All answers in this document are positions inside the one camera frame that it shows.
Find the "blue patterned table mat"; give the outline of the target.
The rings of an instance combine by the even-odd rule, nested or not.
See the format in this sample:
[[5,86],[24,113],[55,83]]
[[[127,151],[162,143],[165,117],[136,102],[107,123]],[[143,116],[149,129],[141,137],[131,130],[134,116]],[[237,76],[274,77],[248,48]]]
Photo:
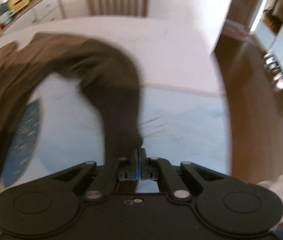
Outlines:
[[221,95],[143,87],[137,110],[122,94],[98,110],[76,80],[51,76],[32,93],[0,176],[0,190],[85,161],[103,164],[144,147],[150,157],[191,161],[229,174],[231,133]]

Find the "brown colour-block sweater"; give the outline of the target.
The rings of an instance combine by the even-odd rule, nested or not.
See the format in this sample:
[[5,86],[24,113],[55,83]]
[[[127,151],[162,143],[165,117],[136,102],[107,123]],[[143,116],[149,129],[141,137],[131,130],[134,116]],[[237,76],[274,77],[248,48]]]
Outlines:
[[143,144],[138,126],[140,79],[118,48],[92,38],[37,33],[20,48],[0,48],[0,176],[31,97],[43,100],[35,149],[39,174],[84,161],[131,157]]

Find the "red patterned rug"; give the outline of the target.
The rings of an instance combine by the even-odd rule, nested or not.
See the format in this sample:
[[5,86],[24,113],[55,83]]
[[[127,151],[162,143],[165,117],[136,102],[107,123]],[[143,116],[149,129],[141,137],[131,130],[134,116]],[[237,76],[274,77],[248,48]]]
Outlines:
[[243,40],[249,37],[250,34],[250,32],[242,24],[229,19],[225,21],[221,33],[237,40]]

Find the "yellow teal toaster box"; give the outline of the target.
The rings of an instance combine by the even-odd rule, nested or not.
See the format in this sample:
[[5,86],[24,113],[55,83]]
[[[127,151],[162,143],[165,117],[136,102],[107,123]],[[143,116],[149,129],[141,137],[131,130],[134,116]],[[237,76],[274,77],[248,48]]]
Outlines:
[[28,6],[31,0],[8,0],[7,7],[9,11],[13,13],[18,13]]

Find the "wooden white sideboard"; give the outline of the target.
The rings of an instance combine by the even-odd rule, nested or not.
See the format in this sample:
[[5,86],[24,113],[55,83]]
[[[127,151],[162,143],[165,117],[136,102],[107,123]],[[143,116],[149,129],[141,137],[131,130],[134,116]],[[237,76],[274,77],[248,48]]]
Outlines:
[[0,5],[0,37],[14,31],[65,18],[61,0],[31,0],[27,7],[18,13],[9,11],[8,0]]

